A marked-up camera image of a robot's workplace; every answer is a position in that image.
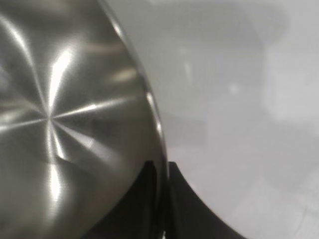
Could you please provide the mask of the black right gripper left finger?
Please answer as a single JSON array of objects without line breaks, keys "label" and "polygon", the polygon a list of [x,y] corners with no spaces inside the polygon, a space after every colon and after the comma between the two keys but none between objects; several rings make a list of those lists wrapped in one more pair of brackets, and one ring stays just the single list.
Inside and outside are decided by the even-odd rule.
[{"label": "black right gripper left finger", "polygon": [[88,239],[152,239],[157,174],[147,161],[120,202],[88,233]]}]

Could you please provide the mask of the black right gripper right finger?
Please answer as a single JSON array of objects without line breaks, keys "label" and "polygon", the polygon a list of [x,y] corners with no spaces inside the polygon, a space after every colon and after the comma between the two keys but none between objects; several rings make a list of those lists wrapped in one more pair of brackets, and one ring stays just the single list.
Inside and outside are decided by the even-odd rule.
[{"label": "black right gripper right finger", "polygon": [[242,239],[197,196],[175,162],[169,163],[168,239]]}]

